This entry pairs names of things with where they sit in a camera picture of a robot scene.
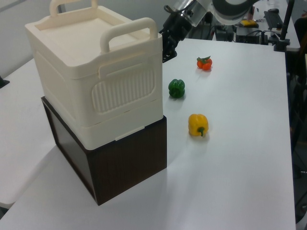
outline wall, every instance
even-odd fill
[[[0,12],[0,76],[8,76],[32,59],[24,25],[49,15],[49,3],[26,0]]]

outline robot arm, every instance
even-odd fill
[[[197,26],[206,12],[211,12],[218,21],[233,25],[241,21],[249,8],[258,0],[178,0],[160,31],[163,37],[163,62],[174,57],[175,48],[183,41],[193,26]]]

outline yellow bell pepper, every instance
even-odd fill
[[[208,132],[207,118],[202,114],[192,114],[189,117],[189,133],[193,136],[202,136]]]

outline green bell pepper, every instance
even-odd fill
[[[173,79],[168,85],[169,95],[174,98],[180,98],[185,93],[185,84],[183,80]]]

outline pepper stem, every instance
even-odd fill
[[[205,128],[204,127],[199,127],[197,129],[197,132],[200,132],[201,133],[201,136],[203,137],[203,132],[204,132]]]

